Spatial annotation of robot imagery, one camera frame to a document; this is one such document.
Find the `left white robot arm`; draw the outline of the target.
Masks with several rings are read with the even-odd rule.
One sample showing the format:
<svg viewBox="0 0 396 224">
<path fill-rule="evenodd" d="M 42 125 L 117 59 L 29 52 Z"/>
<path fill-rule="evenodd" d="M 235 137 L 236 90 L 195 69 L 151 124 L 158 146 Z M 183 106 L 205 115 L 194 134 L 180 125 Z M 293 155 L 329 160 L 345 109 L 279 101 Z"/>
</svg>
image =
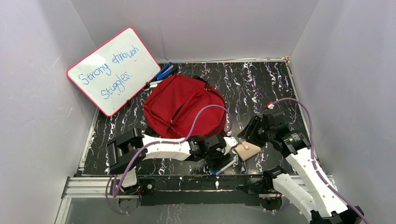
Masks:
<svg viewBox="0 0 396 224">
<path fill-rule="evenodd" d="M 231 150 L 237 144 L 234 137 L 221 134 L 208 138 L 195 135 L 187 139 L 164 139 L 143 134 L 141 129 L 134 128 L 108 142 L 109 173 L 123 178 L 121 188 L 128 194 L 134 194 L 140 186 L 135 167 L 143 160 L 204 160 L 212 171 L 218 171 L 231 160 Z"/>
</svg>

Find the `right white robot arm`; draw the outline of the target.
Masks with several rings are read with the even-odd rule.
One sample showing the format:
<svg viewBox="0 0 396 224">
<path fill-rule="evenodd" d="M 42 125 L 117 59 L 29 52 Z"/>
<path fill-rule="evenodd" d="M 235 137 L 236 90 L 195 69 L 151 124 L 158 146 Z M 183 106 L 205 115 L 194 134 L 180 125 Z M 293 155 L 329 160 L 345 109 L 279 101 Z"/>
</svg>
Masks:
<svg viewBox="0 0 396 224">
<path fill-rule="evenodd" d="M 263 188 L 281 193 L 311 224 L 359 224 L 363 212 L 348 205 L 311 155 L 311 144 L 299 131 L 291 129 L 281 112 L 254 116 L 238 137 L 255 147 L 269 143 L 297 171 L 307 189 L 295 183 L 280 166 L 263 172 Z"/>
</svg>

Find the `red student backpack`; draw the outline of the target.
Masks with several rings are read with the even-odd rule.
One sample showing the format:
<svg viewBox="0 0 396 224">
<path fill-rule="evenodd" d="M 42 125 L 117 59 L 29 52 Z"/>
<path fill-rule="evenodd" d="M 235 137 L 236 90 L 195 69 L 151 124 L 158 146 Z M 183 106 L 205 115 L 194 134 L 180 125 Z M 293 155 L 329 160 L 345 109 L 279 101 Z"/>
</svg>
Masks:
<svg viewBox="0 0 396 224">
<path fill-rule="evenodd" d="M 189 133 L 210 137 L 224 131 L 224 96 L 207 81 L 173 75 L 160 82 L 144 103 L 148 127 L 167 139 Z"/>
</svg>

